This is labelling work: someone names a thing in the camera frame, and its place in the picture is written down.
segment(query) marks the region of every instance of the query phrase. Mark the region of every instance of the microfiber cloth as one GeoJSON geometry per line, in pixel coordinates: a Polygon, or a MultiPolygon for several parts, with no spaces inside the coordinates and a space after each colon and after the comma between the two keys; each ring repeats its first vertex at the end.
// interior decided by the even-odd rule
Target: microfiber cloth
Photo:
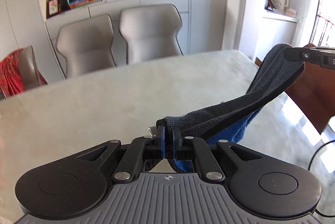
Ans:
{"type": "MultiPolygon", "coordinates": [[[[172,140],[172,128],[177,126],[182,137],[194,136],[216,144],[217,140],[226,139],[239,142],[250,121],[260,109],[279,96],[291,86],[303,73],[304,62],[287,61],[284,50],[292,47],[288,44],[278,44],[265,57],[254,80],[246,94],[220,104],[190,112],[185,116],[167,116],[156,122],[156,126],[167,128],[172,140]]],[[[177,171],[183,169],[186,163],[175,162],[177,171]]]]}

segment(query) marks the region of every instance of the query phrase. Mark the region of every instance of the red scarf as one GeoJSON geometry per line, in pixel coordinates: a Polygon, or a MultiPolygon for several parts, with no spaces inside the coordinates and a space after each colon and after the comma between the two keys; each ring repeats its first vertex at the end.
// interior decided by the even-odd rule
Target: red scarf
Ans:
{"type": "MultiPolygon", "coordinates": [[[[24,92],[23,80],[19,70],[19,55],[23,49],[18,49],[9,54],[0,62],[0,87],[5,97],[14,96],[24,92]]],[[[40,74],[43,84],[46,80],[40,74]]]]}

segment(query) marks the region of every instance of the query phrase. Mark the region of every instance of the white pitcher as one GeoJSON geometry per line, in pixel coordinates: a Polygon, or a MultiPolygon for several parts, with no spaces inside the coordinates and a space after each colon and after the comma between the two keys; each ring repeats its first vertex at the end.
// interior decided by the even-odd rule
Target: white pitcher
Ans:
{"type": "Polygon", "coordinates": [[[278,0],[280,2],[280,6],[277,8],[277,10],[284,11],[285,7],[289,5],[289,0],[278,0]]]}

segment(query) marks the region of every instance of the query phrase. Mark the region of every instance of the gray ribbed panel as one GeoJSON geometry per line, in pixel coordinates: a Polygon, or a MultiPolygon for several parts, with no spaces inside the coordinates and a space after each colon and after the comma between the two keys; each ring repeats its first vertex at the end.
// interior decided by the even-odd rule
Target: gray ribbed panel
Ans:
{"type": "Polygon", "coordinates": [[[136,182],[115,186],[94,210],[70,220],[24,216],[18,224],[319,224],[307,215],[294,220],[265,220],[237,206],[226,189],[197,174],[142,173],[136,182]]]}

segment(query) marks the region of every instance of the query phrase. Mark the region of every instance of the table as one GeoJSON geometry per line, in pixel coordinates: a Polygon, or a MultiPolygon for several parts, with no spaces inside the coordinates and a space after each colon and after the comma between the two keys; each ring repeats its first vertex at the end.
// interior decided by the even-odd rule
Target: table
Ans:
{"type": "MultiPolygon", "coordinates": [[[[257,70],[238,51],[207,52],[99,71],[0,101],[0,216],[22,215],[14,186],[26,171],[107,140],[130,143],[167,115],[239,97],[257,70]]],[[[283,93],[240,144],[306,168],[322,143],[315,133],[283,93]]]]}

